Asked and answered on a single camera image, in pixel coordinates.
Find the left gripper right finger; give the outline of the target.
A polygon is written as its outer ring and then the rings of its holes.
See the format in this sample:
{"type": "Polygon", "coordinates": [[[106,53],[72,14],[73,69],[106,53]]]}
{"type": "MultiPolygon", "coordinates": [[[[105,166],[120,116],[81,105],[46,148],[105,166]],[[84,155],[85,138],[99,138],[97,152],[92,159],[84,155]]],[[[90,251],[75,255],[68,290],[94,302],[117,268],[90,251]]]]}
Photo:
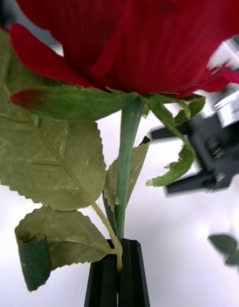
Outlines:
{"type": "Polygon", "coordinates": [[[120,307],[150,306],[141,244],[122,240],[122,270],[119,282],[120,307]]]}

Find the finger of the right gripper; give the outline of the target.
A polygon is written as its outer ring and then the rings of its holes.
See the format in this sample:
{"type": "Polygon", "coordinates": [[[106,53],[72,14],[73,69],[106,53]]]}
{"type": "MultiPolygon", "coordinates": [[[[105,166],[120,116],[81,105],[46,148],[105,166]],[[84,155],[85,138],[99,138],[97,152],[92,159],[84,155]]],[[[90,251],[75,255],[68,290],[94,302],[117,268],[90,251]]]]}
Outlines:
{"type": "MultiPolygon", "coordinates": [[[[191,129],[187,124],[176,126],[176,128],[182,135],[188,135],[191,132],[191,129]]],[[[166,127],[155,128],[148,133],[148,138],[151,140],[163,140],[176,137],[177,135],[166,127]]]]}
{"type": "Polygon", "coordinates": [[[168,193],[194,191],[204,188],[207,180],[207,176],[191,176],[175,181],[167,185],[165,188],[168,193]]]}

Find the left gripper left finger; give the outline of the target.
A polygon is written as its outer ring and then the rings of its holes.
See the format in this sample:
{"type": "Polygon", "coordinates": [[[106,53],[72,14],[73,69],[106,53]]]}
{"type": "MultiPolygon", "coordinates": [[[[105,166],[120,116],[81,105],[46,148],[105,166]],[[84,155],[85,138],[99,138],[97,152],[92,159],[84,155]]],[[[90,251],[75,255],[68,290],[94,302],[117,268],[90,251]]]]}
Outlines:
{"type": "Polygon", "coordinates": [[[100,261],[91,263],[84,306],[117,306],[117,256],[115,254],[108,254],[100,261]]]}

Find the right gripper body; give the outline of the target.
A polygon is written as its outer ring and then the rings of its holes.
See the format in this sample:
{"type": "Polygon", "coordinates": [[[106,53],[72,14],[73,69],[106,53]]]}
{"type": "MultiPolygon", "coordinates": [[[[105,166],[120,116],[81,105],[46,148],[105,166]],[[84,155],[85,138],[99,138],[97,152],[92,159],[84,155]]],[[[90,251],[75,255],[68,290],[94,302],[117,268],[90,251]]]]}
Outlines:
{"type": "Polygon", "coordinates": [[[228,188],[239,173],[239,124],[223,128],[218,116],[197,115],[188,121],[188,138],[200,166],[190,177],[191,190],[228,188]]]}

